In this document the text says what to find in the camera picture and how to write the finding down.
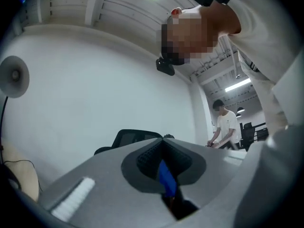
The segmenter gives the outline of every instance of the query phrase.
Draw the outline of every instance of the person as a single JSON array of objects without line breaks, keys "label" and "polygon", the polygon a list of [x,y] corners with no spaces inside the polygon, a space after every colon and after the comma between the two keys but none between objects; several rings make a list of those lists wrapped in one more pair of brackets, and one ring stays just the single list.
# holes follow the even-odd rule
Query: person
[{"label": "person", "polygon": [[219,142],[214,143],[212,145],[213,148],[217,147],[220,144],[223,144],[220,148],[228,147],[232,148],[232,144],[234,143],[239,149],[239,140],[237,134],[238,120],[237,116],[234,112],[229,111],[225,108],[224,103],[221,100],[216,100],[212,106],[213,110],[218,112],[218,128],[215,132],[213,138],[208,140],[207,145],[211,146],[213,142],[217,139],[219,134],[221,133],[222,138]]},{"label": "person", "polygon": [[[299,32],[277,0],[213,1],[210,7],[176,8],[161,28],[161,55],[180,64],[212,52],[221,36],[238,48],[241,68],[261,102],[269,134],[287,125],[272,93],[300,52]],[[244,54],[253,62],[250,67]]]}]

